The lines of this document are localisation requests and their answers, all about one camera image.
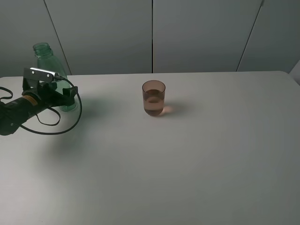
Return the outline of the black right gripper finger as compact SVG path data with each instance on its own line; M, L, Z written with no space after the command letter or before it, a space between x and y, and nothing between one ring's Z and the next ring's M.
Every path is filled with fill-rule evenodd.
M76 108L75 96L77 95L78 87L63 88L62 93L51 89L50 106L59 108Z

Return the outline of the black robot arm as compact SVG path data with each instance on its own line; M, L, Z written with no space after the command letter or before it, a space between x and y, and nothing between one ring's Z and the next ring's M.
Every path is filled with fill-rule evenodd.
M60 94L53 89L53 82L34 81L30 85L29 79L23 79L23 92L20 98L17 98L8 103L0 103L0 134L7 136L15 133L18 128L22 128L38 135L61 135L72 130L79 122L82 115L82 101L78 93L78 87L74 86L69 80L62 79L70 84L70 88L63 89ZM44 110L50 110L61 118L60 113L55 110L55 107L70 106L75 103L75 97L78 97L80 112L77 121L70 128L60 132L40 132L25 127L23 124Z

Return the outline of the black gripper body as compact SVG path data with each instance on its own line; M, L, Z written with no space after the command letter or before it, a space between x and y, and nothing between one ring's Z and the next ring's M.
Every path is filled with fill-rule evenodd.
M53 89L51 83L23 79L22 90L22 96L34 106L41 108L63 106L63 96Z

